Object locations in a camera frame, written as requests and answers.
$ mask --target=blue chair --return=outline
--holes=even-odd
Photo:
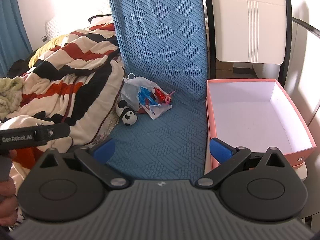
[[[140,114],[111,132],[112,167],[137,179],[198,179],[207,141],[207,44],[203,0],[110,0],[126,73],[173,94],[156,120]]]

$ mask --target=chair backrest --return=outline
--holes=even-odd
[[[110,0],[126,72],[203,100],[208,77],[203,0]]]

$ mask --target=screw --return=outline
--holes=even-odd
[[[162,186],[166,185],[166,183],[164,181],[161,181],[161,182],[157,183],[157,185],[162,187]]]
[[[127,181],[123,178],[115,178],[111,180],[111,185],[115,186],[115,187],[121,187],[123,185],[125,185],[127,183]]]
[[[203,187],[208,187],[213,184],[213,180],[209,178],[201,178],[201,179],[198,179],[198,184]]]

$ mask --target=open shoe box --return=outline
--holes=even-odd
[[[210,139],[252,152],[278,147],[298,168],[314,151],[311,133],[288,94],[275,79],[215,79],[207,82]],[[211,157],[211,168],[219,163]]]

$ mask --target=plastic bag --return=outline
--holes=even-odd
[[[147,89],[149,93],[152,93],[152,89],[158,88],[161,90],[165,95],[167,95],[166,92],[164,92],[156,83],[144,78],[144,77],[134,77],[129,79],[130,75],[134,75],[133,73],[130,73],[128,75],[128,78],[123,78],[124,85],[122,87],[122,90],[120,92],[120,98],[127,101],[128,105],[134,110],[139,111],[140,107],[142,107],[147,114],[151,116],[151,118],[154,120],[157,117],[159,117],[161,114],[163,114],[165,111],[172,108],[169,104],[153,104],[145,106],[139,102],[139,93],[143,93],[143,88]]]

